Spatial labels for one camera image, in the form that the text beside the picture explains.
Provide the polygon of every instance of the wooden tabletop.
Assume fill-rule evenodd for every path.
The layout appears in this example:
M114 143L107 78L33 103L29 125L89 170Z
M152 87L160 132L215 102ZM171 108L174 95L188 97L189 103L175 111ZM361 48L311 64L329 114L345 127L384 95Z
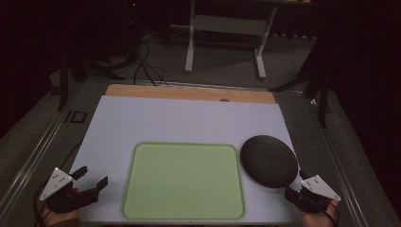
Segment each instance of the wooden tabletop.
M106 96L136 96L190 100L225 100L232 102L275 103L274 96L270 92L126 84L110 85L107 89Z

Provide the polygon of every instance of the black round pad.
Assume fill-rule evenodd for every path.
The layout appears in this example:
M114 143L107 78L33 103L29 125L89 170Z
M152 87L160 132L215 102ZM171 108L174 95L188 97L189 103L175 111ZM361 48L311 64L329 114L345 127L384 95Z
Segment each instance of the black round pad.
M298 162L292 150L281 140L257 135L242 146L241 164L247 174L266 187L290 185L298 174Z

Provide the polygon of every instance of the black cable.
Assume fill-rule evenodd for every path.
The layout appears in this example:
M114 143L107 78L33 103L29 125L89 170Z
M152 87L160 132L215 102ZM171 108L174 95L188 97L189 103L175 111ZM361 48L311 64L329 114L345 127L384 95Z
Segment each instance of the black cable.
M335 205L333 205L333 203L329 202L329 204L334 207L334 210L336 210L336 214L337 214L337 221L336 222L337 222L337 225L339 225L339 221L340 221L339 209L337 209L337 207Z
M136 77L138 76L139 69L140 69L140 68L143 68L143 69L144 69L144 72L145 72L145 75L147 76L147 78L151 81L151 83L152 83L154 86L158 86L161 82L164 82L167 86L169 86L168 83L166 82L166 80L164 79L164 76L165 76L165 74L166 74L166 70L163 69L163 68L161 68L161 67L153 67L153 66L151 66L149 63L146 62L146 59L147 59L147 57L148 57L148 54L150 53L150 48L149 48L149 46L148 46L146 43L144 43L144 42L141 42L141 44L144 45L144 46L147 48L147 52L146 52L146 54L145 54L145 57L142 57L142 56L140 56L140 55L138 54L139 65L138 65L138 67L136 68L135 73L134 73L134 76L133 76L133 84L134 84L134 85L136 84ZM149 67L150 70L160 79L160 81L158 82L158 84L156 84L156 83L154 82L153 78L150 76L150 73L148 72L147 67ZM163 74L160 76L160 75L155 71L155 69L162 70L162 71L163 71Z
M339 212L339 210L337 209L337 207L336 207L335 205L333 205L331 202L329 202L329 204L332 205L332 206L334 207L334 209L336 210L336 213L337 213L337 220L334 220L334 218L331 217L329 214L327 214L327 212L325 212L325 211L322 211L322 213L323 213L324 215L326 215L327 218L329 218L329 219L331 220L331 222L333 223L333 227L339 227L340 212Z
M68 159L71 157L71 155L74 153L74 151L79 148L79 146L82 144L82 140L77 143L73 149L71 149L71 151L68 153L67 157L64 159L64 161L62 162L60 169L63 169L65 166L65 163L68 161Z
M150 47L149 47L146 43L143 43L143 45L145 45L145 46L147 47L147 49L148 49L148 52L150 52ZM146 59L144 59L143 62L144 62L144 63L151 69L151 71L160 79L159 84L160 84L161 82L164 82L164 83L167 85L167 87L168 87L168 83L167 83L167 81L164 79L164 77L165 77L165 75L166 75L166 70L165 70L164 68L161 68L161 67L153 67L153 66L151 66L150 64L148 64L148 63L146 62ZM154 69L160 69L160 70L162 70L163 74L160 76Z

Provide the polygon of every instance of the light green tray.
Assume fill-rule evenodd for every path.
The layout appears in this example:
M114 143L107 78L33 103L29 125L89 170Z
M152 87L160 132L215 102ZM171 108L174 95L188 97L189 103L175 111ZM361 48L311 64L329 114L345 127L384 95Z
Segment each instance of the light green tray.
M140 143L122 213L128 219L236 219L244 214L236 149L230 145Z

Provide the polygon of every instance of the white table surface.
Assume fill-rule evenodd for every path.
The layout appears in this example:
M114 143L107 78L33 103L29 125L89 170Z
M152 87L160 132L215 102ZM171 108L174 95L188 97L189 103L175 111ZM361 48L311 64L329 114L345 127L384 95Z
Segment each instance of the white table surface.
M278 104L103 96L71 171L88 166L88 173L75 182L79 190L94 187L105 176L109 176L109 185L100 192L99 202L80 209L80 219L127 224L298 222L298 211L284 199L284 189L255 183L243 168L245 215L240 219L153 221L124 219L121 215L131 157L138 143L231 144L240 152L247 139L260 134L276 137L293 149ZM291 187L299 188L300 180L298 176Z

